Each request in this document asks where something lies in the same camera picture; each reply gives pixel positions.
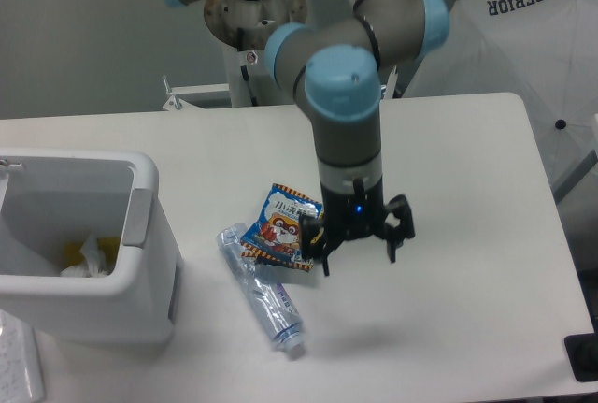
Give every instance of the gray wall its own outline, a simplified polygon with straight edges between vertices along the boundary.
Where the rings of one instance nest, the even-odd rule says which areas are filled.
[[[347,0],[307,2],[315,26],[350,12]],[[203,3],[0,0],[2,119],[156,110],[163,74],[173,86],[225,82]]]

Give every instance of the snack wrapper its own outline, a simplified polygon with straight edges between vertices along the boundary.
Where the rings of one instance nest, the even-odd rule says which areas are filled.
[[[259,263],[308,271],[313,261],[301,256],[299,216],[322,216],[322,204],[288,186],[272,185],[258,221],[241,238],[242,255]]]

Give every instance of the trash bin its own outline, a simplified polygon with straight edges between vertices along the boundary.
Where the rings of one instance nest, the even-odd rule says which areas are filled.
[[[90,234],[119,240],[114,269],[61,277]],[[0,309],[67,340],[166,341],[182,266],[147,155],[0,149]]]

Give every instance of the plastic bottle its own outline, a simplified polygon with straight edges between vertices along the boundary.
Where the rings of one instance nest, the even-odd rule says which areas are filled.
[[[241,256],[239,240],[247,227],[238,223],[219,233],[216,240],[253,313],[278,349],[296,355],[303,349],[303,321],[277,279],[274,266],[255,264]]]

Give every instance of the white umbrella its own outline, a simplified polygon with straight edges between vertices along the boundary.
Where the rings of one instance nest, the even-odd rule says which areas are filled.
[[[592,141],[598,0],[460,0],[450,24],[405,97],[518,94],[552,183]]]

